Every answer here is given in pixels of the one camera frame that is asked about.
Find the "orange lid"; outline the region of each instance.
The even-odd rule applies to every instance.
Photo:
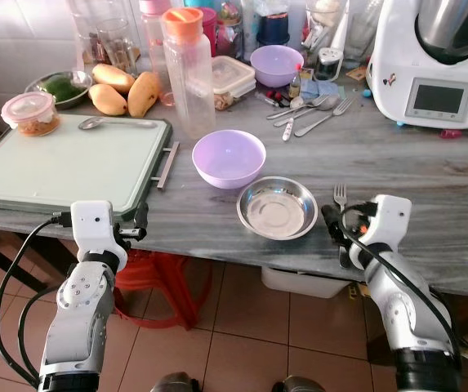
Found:
[[[203,12],[198,8],[171,8],[161,17],[168,35],[181,41],[193,41],[203,33]]]

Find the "marble countertop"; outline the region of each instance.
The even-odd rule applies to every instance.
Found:
[[[346,93],[358,94],[351,85]],[[349,203],[376,194],[411,199],[412,216],[399,250],[435,288],[468,295],[468,131],[462,138],[443,140],[438,130],[397,127],[372,100],[359,96],[343,116],[284,143],[283,129],[265,119],[273,110],[250,97],[217,112],[216,129],[259,137],[267,149],[261,176],[301,182],[319,207],[332,203],[338,182],[347,184]],[[97,114],[89,104],[69,113]],[[324,115],[308,114],[295,127]],[[175,110],[157,104],[148,117],[170,121],[172,139],[181,142],[181,150],[166,189],[149,192],[148,236],[133,247],[363,280],[361,271],[339,266],[338,250],[320,214],[307,235],[292,241],[272,241],[245,229],[235,208],[239,190],[215,189],[199,177],[191,160],[194,142],[181,132]],[[45,219],[43,214],[0,210],[0,229],[28,233]],[[72,238],[69,229],[55,227],[42,234]]]

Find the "red plastic stool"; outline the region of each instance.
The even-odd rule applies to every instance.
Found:
[[[122,319],[127,319],[140,327],[167,328],[181,325],[186,330],[198,322],[199,309],[207,299],[212,287],[212,264],[209,265],[207,281],[199,298],[194,301],[185,280],[184,268],[189,257],[168,253],[128,251],[125,269],[116,275],[114,289],[115,308]],[[166,320],[144,320],[129,315],[120,288],[143,290],[156,287],[161,289],[174,310],[175,316]]]

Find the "drinking glass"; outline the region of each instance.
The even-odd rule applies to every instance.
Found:
[[[133,41],[128,21],[125,19],[102,20],[96,24],[96,27],[112,65],[137,76],[136,56],[132,50]]]

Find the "brown tile floor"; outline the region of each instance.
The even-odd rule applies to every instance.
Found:
[[[0,249],[14,256],[13,250]],[[24,261],[23,266],[47,279],[32,263]],[[186,276],[193,295],[206,272],[207,261],[189,264]],[[17,319],[32,294],[14,281],[3,302],[3,336],[18,360]],[[172,314],[157,290],[125,297],[137,317]],[[53,302],[54,296],[48,296],[29,313],[25,342],[36,366],[55,313]],[[148,391],[161,376],[177,371],[199,379],[204,392],[270,392],[287,374],[312,378],[327,392],[396,390],[393,368],[370,366],[365,360],[367,335],[381,331],[373,304],[351,300],[346,290],[331,300],[272,291],[262,285],[256,268],[214,262],[211,295],[192,331],[142,329],[116,315],[110,317],[108,330],[99,389],[103,392]],[[468,363],[464,376],[462,392],[468,392]],[[0,392],[31,390],[0,357]]]

